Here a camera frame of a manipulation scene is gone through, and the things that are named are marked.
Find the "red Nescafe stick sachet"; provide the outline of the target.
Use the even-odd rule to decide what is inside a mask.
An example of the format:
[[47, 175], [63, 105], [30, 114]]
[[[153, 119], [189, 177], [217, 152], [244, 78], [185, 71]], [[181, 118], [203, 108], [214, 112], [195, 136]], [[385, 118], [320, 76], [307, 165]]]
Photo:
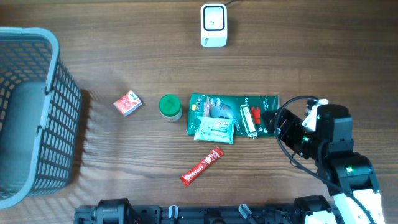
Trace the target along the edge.
[[223, 155], [224, 152], [219, 147], [212, 149], [195, 167], [180, 177], [183, 185], [188, 187], [207, 167], [223, 157]]

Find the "light green tissue pack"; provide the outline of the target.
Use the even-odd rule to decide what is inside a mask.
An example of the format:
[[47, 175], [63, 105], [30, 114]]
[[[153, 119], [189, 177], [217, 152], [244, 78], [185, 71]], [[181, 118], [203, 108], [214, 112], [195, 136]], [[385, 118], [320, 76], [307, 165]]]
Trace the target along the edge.
[[200, 124], [194, 134], [195, 141], [212, 141], [233, 144], [235, 120], [226, 118], [198, 117]]

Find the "green 3M gloves package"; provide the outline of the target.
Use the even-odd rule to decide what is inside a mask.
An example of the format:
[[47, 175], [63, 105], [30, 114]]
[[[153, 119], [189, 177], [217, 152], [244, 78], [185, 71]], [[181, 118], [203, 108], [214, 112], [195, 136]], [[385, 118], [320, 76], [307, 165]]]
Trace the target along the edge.
[[259, 138], [271, 137], [265, 129], [261, 115], [279, 108], [279, 97], [274, 96], [228, 96], [193, 93], [188, 105], [187, 134], [193, 136], [200, 125], [199, 116], [232, 119], [235, 136], [247, 136], [240, 107], [248, 105]]

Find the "green lid jar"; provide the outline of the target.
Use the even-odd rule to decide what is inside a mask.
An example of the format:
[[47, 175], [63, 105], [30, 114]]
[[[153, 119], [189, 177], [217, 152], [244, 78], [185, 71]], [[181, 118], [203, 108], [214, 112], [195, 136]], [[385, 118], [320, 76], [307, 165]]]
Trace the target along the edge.
[[164, 95], [159, 101], [159, 110], [169, 122], [176, 122], [182, 116], [182, 104], [176, 95]]

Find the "small red juice box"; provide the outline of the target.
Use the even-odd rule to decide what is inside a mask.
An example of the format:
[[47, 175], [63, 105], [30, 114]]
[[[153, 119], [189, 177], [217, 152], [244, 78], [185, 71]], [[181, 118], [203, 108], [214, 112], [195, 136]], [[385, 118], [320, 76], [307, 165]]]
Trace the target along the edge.
[[142, 100], [132, 90], [130, 90], [120, 99], [115, 101], [113, 105], [123, 116], [127, 116], [142, 105]]

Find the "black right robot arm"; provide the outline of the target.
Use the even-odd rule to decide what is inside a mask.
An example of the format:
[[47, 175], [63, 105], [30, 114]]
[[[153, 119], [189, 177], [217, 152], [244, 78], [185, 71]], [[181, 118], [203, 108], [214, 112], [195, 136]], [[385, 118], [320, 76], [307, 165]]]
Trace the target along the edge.
[[305, 119], [282, 107], [262, 120], [290, 161], [327, 186], [344, 223], [385, 222], [374, 167], [354, 151], [348, 108], [310, 100]]

